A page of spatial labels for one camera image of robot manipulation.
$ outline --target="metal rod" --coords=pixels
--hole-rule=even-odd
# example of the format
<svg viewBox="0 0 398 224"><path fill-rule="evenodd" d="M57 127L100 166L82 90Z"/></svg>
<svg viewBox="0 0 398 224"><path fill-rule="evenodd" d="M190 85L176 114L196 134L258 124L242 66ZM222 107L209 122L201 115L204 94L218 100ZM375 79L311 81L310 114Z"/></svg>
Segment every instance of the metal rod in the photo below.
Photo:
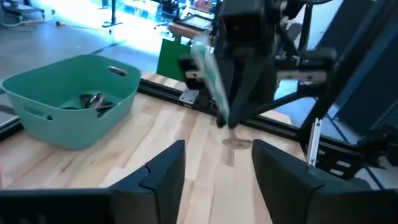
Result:
<svg viewBox="0 0 398 224"><path fill-rule="evenodd" d="M211 22L211 24L213 25L213 29L211 30L210 35L212 35L212 36L215 36L218 32L218 14L220 13L222 3L223 2L221 0L217 0L217 2L216 2L216 10L214 13L214 19Z"/></svg>
<svg viewBox="0 0 398 224"><path fill-rule="evenodd" d="M253 118L253 117L255 117L255 116L259 115L259 114L262 114L262 113L264 113L266 111L273 110L273 109L278 108L278 107L280 107L282 105L285 105L287 103L291 103L293 101L296 101L296 100L304 98L304 97L306 97L306 95L300 94L298 92L291 93L289 95L283 96L283 97L281 97L279 99L274 100L272 103L268 103L268 104L262 106L261 108L256 110L253 114L251 114L250 118Z"/></svg>
<svg viewBox="0 0 398 224"><path fill-rule="evenodd" d="M303 27L301 30L300 43L298 44L298 52L303 52L308 47L308 40L310 39L310 28L312 18L312 4L305 6Z"/></svg>
<svg viewBox="0 0 398 224"><path fill-rule="evenodd" d="M111 24L116 23L116 0L112 0L112 16L111 16Z"/></svg>
<svg viewBox="0 0 398 224"><path fill-rule="evenodd" d="M317 156L318 156L318 148L319 148L319 139L321 137L321 128L322 128L322 120L315 119L315 122L312 124L310 143L308 145L307 152L307 165L315 167L317 164Z"/></svg>
<svg viewBox="0 0 398 224"><path fill-rule="evenodd" d="M296 49L296 46L294 45L293 40L291 40L289 35L287 34L286 29L283 28L281 25L277 25L276 30L279 33L279 36L284 45L284 50L286 51L286 54L287 55L299 55L299 52Z"/></svg>
<svg viewBox="0 0 398 224"><path fill-rule="evenodd" d="M319 97L300 127L297 136L300 143L307 142L310 137L311 125L315 118L323 118L326 115L330 106L335 102L348 80L359 67L391 16L394 15L397 5L398 1L376 1L349 46L331 70L331 74L328 74L328 77L332 77L329 83L330 88L324 95Z"/></svg>

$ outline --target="chair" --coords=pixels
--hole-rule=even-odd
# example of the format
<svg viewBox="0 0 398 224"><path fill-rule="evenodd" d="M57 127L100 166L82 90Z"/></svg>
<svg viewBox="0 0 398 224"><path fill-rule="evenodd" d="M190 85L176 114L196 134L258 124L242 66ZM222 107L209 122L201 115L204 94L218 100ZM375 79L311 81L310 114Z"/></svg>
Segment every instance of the chair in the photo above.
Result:
<svg viewBox="0 0 398 224"><path fill-rule="evenodd" d="M160 9L157 14L162 16L162 21L155 25L154 29L165 26L167 27L170 22L180 17L180 11L185 9L186 5L180 4L176 0L163 0L159 5Z"/></svg>

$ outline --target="cable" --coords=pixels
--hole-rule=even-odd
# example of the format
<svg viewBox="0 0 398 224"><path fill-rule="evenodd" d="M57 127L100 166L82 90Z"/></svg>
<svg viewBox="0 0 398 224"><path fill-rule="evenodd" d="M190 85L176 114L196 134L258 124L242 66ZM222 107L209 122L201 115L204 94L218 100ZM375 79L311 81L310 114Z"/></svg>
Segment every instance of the cable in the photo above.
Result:
<svg viewBox="0 0 398 224"><path fill-rule="evenodd" d="M386 188L380 183L379 179L377 179L377 177L374 175L374 173L370 170L370 168L368 166L364 167L365 170L368 172L368 174L371 176L371 178L373 179L373 181L376 183L376 185L381 189L381 190L385 190Z"/></svg>
<svg viewBox="0 0 398 224"><path fill-rule="evenodd" d="M20 25L28 25L28 24L32 24L32 23L42 23L42 22L48 22L48 21L51 21L53 18L54 18L54 15L55 15L55 10L51 10L51 15L48 17L48 18L46 18L46 19L36 19L36 20L29 20L29 21L20 21L20 22L18 22L18 23L15 23L15 24L6 24L6 23L2 23L2 24L0 24L1 26L4 26L4 27L17 27L17 26L20 26Z"/></svg>

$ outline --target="black metal frame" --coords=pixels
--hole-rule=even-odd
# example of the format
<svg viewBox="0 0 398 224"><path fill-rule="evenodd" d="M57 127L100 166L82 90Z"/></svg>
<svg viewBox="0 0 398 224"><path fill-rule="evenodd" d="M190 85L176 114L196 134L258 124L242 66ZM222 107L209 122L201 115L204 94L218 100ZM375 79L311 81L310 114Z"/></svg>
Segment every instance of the black metal frame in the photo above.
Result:
<svg viewBox="0 0 398 224"><path fill-rule="evenodd" d="M351 44L336 63L332 71L332 76L329 76L331 77L331 85L328 86L326 93L319 97L301 127L297 128L263 116L256 116L246 120L242 124L275 134L282 138L297 141L300 143L304 153L306 153L313 121L315 118L322 119L326 115L329 107L336 100L350 76L352 76L363 57L371 48L373 42L378 38L378 33L380 33L381 29L384 28L384 25L387 24L387 21L393 14L394 10L397 10L397 5L397 1L388 0L379 0L375 3L374 8L359 27L356 35L351 41ZM194 105L185 104L179 100L180 95L182 94L180 90L169 88L161 84L153 83L148 80L141 80L138 92L216 116L216 108L211 101L198 101L198 103L195 103ZM22 126L20 122L15 120L0 130L1 139L4 139L21 129ZM327 172L331 172L342 179L352 178L365 163L377 165L376 161L367 160L364 154L359 152L355 145L332 139L327 136L320 137L319 151L317 167ZM343 166L339 161L343 161L349 164L349 166ZM340 174L332 172L332 170L337 170Z"/></svg>
<svg viewBox="0 0 398 224"><path fill-rule="evenodd" d="M101 9L107 8L107 5L104 5L106 2L103 1L103 7ZM102 25L103 28L109 28L109 27L113 27L119 24L122 24L122 22L116 22L116 0L112 0L111 1L111 20L108 22L104 22L104 24Z"/></svg>

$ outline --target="machine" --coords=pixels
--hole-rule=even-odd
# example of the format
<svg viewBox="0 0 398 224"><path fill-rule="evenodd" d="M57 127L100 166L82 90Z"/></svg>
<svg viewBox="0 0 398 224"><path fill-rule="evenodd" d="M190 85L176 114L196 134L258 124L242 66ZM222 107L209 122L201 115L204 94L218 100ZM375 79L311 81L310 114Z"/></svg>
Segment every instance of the machine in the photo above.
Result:
<svg viewBox="0 0 398 224"><path fill-rule="evenodd" d="M381 154L396 161L396 155L392 154L398 150L397 127L373 131L351 149L322 146L324 138L320 129L322 118L349 75L383 25L398 12L398 3L378 1L346 52L337 58L334 49L307 50L312 7L328 1L227 0L223 3L213 46L229 116L225 116L223 109L216 110L217 125L229 129L239 123L255 126L253 122L263 112L299 98L317 97L316 105L292 138L301 143L307 163L260 140L253 142L256 177L273 223L397 223L398 191L371 190L345 181L365 164L377 166ZM295 18L304 4L300 44L296 47L289 37L287 21ZM217 100L203 75L209 72L208 67L195 59L184 55L179 60L185 83L192 91L198 91L198 97L212 95L210 98ZM282 79L310 84L299 82L297 92L274 100ZM294 132L288 128L277 132L286 136L289 131Z"/></svg>
<svg viewBox="0 0 398 224"><path fill-rule="evenodd" d="M23 3L15 0L2 0L1 7L5 12L18 16L19 22L24 14L32 12L41 12L43 19L45 17L44 10L32 6L29 0L24 0Z"/></svg>

